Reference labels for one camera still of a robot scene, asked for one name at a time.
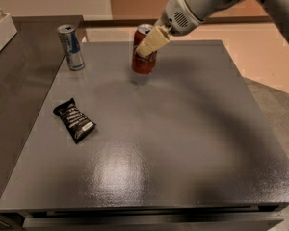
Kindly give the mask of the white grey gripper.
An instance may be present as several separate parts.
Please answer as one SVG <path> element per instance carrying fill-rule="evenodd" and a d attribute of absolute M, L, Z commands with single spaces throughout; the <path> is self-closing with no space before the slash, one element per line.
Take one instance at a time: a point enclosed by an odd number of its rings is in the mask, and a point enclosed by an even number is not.
<path fill-rule="evenodd" d="M 201 23 L 189 9 L 186 0 L 169 0 L 153 29 L 136 48 L 136 53 L 144 58 L 167 45 L 170 34 L 186 36 Z"/>

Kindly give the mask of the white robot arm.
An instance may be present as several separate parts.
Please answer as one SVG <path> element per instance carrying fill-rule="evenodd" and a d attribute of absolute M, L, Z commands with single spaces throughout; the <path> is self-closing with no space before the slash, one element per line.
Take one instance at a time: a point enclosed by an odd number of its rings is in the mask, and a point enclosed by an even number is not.
<path fill-rule="evenodd" d="M 211 15 L 245 0 L 169 0 L 161 17 L 136 48 L 146 57 L 170 42 L 170 37 L 190 34 Z M 289 0 L 255 0 L 274 22 L 289 45 Z"/>

